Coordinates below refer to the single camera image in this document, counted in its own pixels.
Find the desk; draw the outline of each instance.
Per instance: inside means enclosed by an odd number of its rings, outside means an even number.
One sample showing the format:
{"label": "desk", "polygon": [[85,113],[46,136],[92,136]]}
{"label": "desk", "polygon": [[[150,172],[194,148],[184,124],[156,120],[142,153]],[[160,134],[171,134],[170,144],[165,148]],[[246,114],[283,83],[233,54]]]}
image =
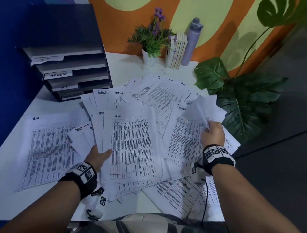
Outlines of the desk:
{"label": "desk", "polygon": [[[190,62],[188,66],[181,66],[179,70],[166,69],[164,60],[159,59],[155,67],[146,67],[142,59],[135,55],[107,53],[113,86],[124,85],[130,78],[142,78],[144,74],[160,74],[174,80],[184,81],[191,88],[195,78],[192,74],[197,62]],[[21,135],[27,115],[63,113],[81,108],[81,99],[58,103],[50,92],[43,87],[32,101],[28,109],[20,118],[3,145],[0,147],[0,219],[10,220],[27,208],[31,203],[47,192],[56,182],[30,188],[13,193],[13,186],[7,183],[17,183],[20,177],[14,177],[12,168],[15,165],[17,155],[21,147]],[[140,192],[138,195],[128,195],[120,204],[113,201],[106,206],[106,213],[102,219],[115,219],[127,214],[160,212],[157,207]],[[72,221],[87,220],[85,215],[85,203],[82,201],[72,217]]]}

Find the water bottle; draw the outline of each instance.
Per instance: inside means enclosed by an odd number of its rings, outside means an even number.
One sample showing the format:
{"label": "water bottle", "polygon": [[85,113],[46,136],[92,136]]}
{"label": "water bottle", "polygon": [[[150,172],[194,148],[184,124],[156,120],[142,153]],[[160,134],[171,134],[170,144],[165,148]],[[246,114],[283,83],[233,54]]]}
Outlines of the water bottle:
{"label": "water bottle", "polygon": [[183,59],[181,65],[188,65],[190,63],[193,51],[196,47],[201,29],[204,26],[199,22],[199,18],[194,18],[190,24],[189,31],[187,33],[188,44],[185,48],[185,53],[183,54]]}

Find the person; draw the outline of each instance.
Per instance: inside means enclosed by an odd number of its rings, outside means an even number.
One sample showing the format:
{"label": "person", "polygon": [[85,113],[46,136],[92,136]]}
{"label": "person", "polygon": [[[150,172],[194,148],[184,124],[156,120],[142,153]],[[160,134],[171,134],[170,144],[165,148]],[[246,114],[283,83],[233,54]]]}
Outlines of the person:
{"label": "person", "polygon": [[[223,146],[225,134],[221,123],[209,121],[210,129],[201,134],[204,148]],[[97,172],[111,155],[99,154],[93,146],[85,159]],[[215,162],[213,175],[225,223],[185,221],[165,214],[132,214],[113,221],[96,221],[79,232],[262,232],[297,233],[299,230],[240,174],[232,165]],[[9,221],[4,232],[65,232],[82,197],[80,186],[68,178],[59,181],[41,198]]]}

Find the monstera plant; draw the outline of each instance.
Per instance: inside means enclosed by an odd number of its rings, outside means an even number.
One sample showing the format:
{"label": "monstera plant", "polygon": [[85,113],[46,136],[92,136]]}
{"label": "monstera plant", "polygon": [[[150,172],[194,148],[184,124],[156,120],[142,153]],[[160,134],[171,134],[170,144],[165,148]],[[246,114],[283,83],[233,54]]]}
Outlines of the monstera plant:
{"label": "monstera plant", "polygon": [[217,94],[217,105],[227,111],[223,126],[241,143],[261,133],[269,121],[271,103],[276,101],[287,83],[286,77],[264,73],[239,75],[247,55],[259,38],[269,29],[289,23],[305,22],[307,0],[262,0],[257,10],[261,24],[268,27],[251,45],[234,77],[230,77],[223,61],[213,57],[199,63],[194,72],[195,85]]}

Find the flower pot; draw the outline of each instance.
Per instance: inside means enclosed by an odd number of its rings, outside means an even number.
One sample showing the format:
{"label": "flower pot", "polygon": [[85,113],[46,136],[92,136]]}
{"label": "flower pot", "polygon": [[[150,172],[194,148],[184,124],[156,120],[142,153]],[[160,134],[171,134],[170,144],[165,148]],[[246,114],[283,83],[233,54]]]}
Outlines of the flower pot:
{"label": "flower pot", "polygon": [[143,53],[144,64],[146,66],[154,66],[157,63],[158,56],[156,56],[156,58],[154,58],[153,56],[148,57],[148,52],[145,52],[143,49],[142,53]]}

